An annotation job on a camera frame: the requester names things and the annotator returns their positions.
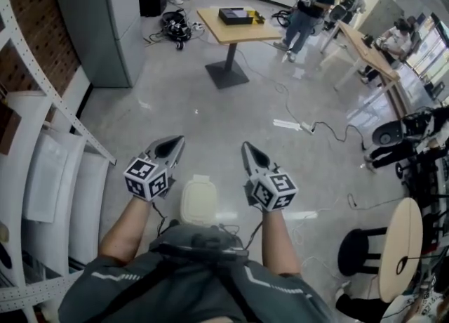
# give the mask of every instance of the strap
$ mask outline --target strap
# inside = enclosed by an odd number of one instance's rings
[[[254,311],[251,309],[248,302],[246,302],[245,297],[243,297],[243,294],[237,288],[228,269],[218,268],[214,269],[213,272],[218,277],[223,287],[228,291],[229,295],[234,299],[236,304],[239,306],[241,312],[245,316],[246,321],[251,323],[262,322],[259,318],[257,318],[257,315],[255,315]]]
[[[139,279],[136,283],[131,284],[127,289],[114,298],[105,310],[88,319],[85,323],[101,322],[107,316],[112,315],[117,310],[122,309],[122,307],[132,300],[139,298],[145,292],[149,291],[181,267],[182,265],[170,261],[160,262],[153,271],[145,275],[142,279]]]

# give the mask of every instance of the wooden table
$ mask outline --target wooden table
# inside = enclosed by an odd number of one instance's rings
[[[337,34],[338,30],[342,30],[343,34],[346,36],[348,42],[355,48],[358,54],[358,60],[354,63],[354,65],[348,70],[348,72],[339,80],[335,85],[334,89],[338,91],[343,85],[345,85],[349,78],[351,78],[358,69],[361,69],[365,64],[370,65],[377,71],[379,71],[381,79],[382,79],[382,89],[371,99],[369,100],[363,107],[357,110],[357,113],[361,110],[364,110],[367,106],[377,100],[382,94],[391,89],[397,82],[400,77],[398,72],[393,70],[385,59],[385,57],[374,47],[374,44],[371,48],[368,48],[362,38],[364,38],[364,34],[353,29],[351,26],[347,25],[342,21],[338,21],[335,29],[332,31],[330,36],[325,40],[324,44],[321,47],[321,53],[329,46],[333,37]]]
[[[368,253],[368,237],[385,235],[382,254]],[[402,294],[415,274],[422,248],[422,217],[411,198],[396,207],[387,228],[352,230],[343,239],[338,252],[338,268],[343,275],[356,273],[379,275],[380,298],[392,302]],[[380,266],[367,266],[367,260],[380,260]]]
[[[212,77],[215,85],[221,89],[249,82],[245,72],[234,61],[239,42],[280,39],[281,35],[267,21],[263,25],[228,26],[218,17],[218,10],[218,7],[200,8],[197,12],[218,43],[221,45],[229,44],[225,61],[206,65],[210,77]]]

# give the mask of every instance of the black table base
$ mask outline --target black table base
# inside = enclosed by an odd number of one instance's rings
[[[356,273],[366,273],[376,275],[379,272],[378,267],[367,267],[365,262],[368,259],[379,260],[380,254],[369,253],[369,236],[384,235],[386,228],[375,230],[352,230],[343,239],[338,251],[338,269],[342,275],[350,277]]]
[[[213,83],[219,90],[238,84],[245,84],[250,81],[245,75],[245,72],[240,68],[239,64],[234,61],[236,49],[237,44],[230,44],[225,61],[206,65],[206,69],[208,70]]]

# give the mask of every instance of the white container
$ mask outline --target white container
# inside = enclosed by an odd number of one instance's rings
[[[194,175],[182,191],[181,220],[192,225],[210,227],[215,223],[217,188],[208,176]]]
[[[29,165],[22,215],[28,220],[52,223],[55,218],[67,150],[40,132]]]

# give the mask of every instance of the jeans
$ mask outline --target jeans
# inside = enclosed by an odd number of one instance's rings
[[[377,159],[379,156],[386,154],[385,157]],[[414,145],[407,140],[391,147],[379,147],[370,154],[370,158],[374,159],[373,167],[385,167],[394,162],[402,161],[403,159],[416,155]]]
[[[364,323],[380,323],[390,303],[380,299],[357,299],[343,294],[335,307],[344,315]]]
[[[392,65],[393,63],[396,62],[396,59],[390,55],[388,52],[386,51],[382,51],[382,50],[378,50],[387,60],[387,62]],[[379,71],[374,70],[370,65],[366,66],[365,68],[365,74],[366,77],[368,78],[368,81],[371,82],[373,79],[375,79],[377,76],[379,76]]]
[[[298,53],[301,51],[301,48],[304,46],[307,37],[310,36],[318,20],[319,18],[310,17],[300,10],[296,10],[292,14],[291,23],[290,26],[288,26],[286,37],[283,42],[287,46],[290,46],[296,34],[298,32],[300,33],[300,37],[296,40],[295,44],[292,47],[291,51],[293,53]]]

